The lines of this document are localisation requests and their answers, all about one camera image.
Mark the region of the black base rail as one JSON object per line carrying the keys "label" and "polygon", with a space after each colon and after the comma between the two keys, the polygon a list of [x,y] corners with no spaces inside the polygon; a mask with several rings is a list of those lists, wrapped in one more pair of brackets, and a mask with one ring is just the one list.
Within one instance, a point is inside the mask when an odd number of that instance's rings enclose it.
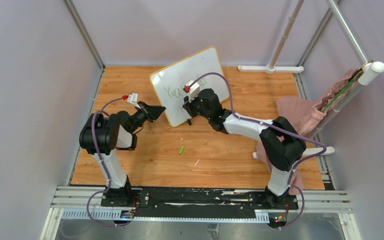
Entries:
{"label": "black base rail", "polygon": [[101,198],[103,207],[129,207],[138,217],[191,219],[250,219],[256,210],[297,210],[296,197],[281,200],[266,196],[264,189],[132,187],[130,193],[111,189]]}

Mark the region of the yellow framed whiteboard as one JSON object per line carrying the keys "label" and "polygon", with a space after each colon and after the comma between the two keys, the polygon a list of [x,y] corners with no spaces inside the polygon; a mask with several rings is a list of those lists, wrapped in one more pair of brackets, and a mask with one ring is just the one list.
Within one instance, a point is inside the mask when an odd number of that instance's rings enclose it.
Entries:
{"label": "yellow framed whiteboard", "polygon": [[207,73],[224,74],[218,51],[214,46],[198,51],[149,76],[160,104],[166,107],[164,112],[171,127],[178,127],[190,118],[182,108],[184,97],[187,95],[183,88],[189,81]]}

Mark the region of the white clothes rack base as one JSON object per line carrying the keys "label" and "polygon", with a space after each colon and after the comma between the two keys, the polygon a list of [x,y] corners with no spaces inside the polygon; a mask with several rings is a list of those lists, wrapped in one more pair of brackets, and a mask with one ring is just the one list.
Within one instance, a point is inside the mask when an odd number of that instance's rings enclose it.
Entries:
{"label": "white clothes rack base", "polygon": [[240,72],[260,72],[260,73],[266,73],[266,74],[274,74],[274,73],[299,74],[304,71],[303,66],[238,65],[237,68]]}

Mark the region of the pink cloth shorts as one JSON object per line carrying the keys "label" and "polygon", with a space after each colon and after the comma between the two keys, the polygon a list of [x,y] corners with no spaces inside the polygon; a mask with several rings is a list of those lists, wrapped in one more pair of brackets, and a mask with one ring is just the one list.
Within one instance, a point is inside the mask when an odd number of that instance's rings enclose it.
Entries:
{"label": "pink cloth shorts", "polygon": [[326,118],[350,89],[347,88],[338,98],[335,96],[360,71],[360,69],[349,69],[315,101],[295,96],[281,97],[276,101],[277,112],[291,123],[299,135],[309,138],[316,126]]}

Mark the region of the silver clothes rack pole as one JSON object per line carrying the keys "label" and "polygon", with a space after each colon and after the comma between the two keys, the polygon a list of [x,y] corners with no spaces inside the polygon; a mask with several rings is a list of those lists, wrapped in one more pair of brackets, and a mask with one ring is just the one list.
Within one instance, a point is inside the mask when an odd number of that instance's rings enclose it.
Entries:
{"label": "silver clothes rack pole", "polygon": [[277,45],[277,48],[276,48],[276,50],[275,50],[275,52],[273,54],[273,57],[272,57],[272,59],[271,59],[271,61],[270,61],[270,63],[268,65],[276,66],[276,62],[277,62],[277,60],[278,60],[278,58],[280,56],[280,53],[281,53],[281,51],[282,51],[282,49],[283,49],[283,47],[284,47],[284,45],[286,43],[286,40],[289,37],[291,29],[292,29],[292,27],[293,27],[293,25],[294,25],[294,23],[296,21],[296,18],[297,18],[298,14],[299,14],[299,12],[301,10],[301,7],[302,7],[303,3],[304,3],[304,0],[299,0],[296,3],[296,6],[295,6],[295,8],[294,8],[294,10],[292,12],[292,15],[288,19],[288,24],[287,24],[287,26],[286,26],[283,34],[282,34],[282,37],[281,37],[281,39],[280,39],[280,41],[279,41],[279,43]]}

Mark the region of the green clothes hanger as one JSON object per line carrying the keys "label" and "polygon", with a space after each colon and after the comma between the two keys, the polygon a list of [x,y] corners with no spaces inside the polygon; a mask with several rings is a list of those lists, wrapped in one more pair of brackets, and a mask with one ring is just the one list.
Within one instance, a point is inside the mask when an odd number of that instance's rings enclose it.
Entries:
{"label": "green clothes hanger", "polygon": [[341,100],[356,81],[363,74],[362,68],[350,69],[337,80],[321,97],[321,103],[318,107],[322,113],[328,113]]}

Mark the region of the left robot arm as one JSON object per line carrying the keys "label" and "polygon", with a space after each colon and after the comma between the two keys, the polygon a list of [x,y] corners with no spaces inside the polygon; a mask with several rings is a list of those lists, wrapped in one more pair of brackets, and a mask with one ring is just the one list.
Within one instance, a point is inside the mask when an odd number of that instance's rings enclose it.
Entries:
{"label": "left robot arm", "polygon": [[124,110],[109,116],[103,110],[93,113],[79,134],[80,147],[93,156],[105,177],[106,192],[101,201],[105,207],[126,207],[139,198],[122,169],[117,151],[135,150],[140,128],[145,122],[155,122],[166,107],[139,101],[135,109],[132,115]]}

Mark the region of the white rack side foot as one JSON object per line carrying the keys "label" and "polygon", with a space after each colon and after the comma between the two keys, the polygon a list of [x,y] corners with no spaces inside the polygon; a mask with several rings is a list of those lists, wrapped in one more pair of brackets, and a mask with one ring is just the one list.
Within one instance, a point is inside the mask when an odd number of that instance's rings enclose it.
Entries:
{"label": "white rack side foot", "polygon": [[335,153],[335,148],[332,147],[332,146],[328,146],[326,148],[326,150],[323,152],[323,153],[320,153],[321,151],[323,150],[322,147],[311,147],[311,148],[307,148],[304,152],[303,152],[303,157],[308,157],[308,156],[312,156],[312,155],[316,155],[316,156],[320,156],[320,155],[330,155],[330,154],[333,154]]}

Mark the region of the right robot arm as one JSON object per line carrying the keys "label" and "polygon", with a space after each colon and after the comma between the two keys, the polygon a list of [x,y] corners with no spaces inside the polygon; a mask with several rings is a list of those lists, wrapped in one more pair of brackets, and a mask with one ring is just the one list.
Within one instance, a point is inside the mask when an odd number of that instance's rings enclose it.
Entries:
{"label": "right robot arm", "polygon": [[262,144],[266,159],[272,165],[270,180],[264,190],[265,201],[272,209],[281,207],[290,189],[293,165],[307,148],[290,122],[282,116],[269,121],[236,114],[222,107],[211,88],[192,90],[186,86],[183,90],[187,95],[182,107],[192,118],[201,116],[217,132],[245,136]]}

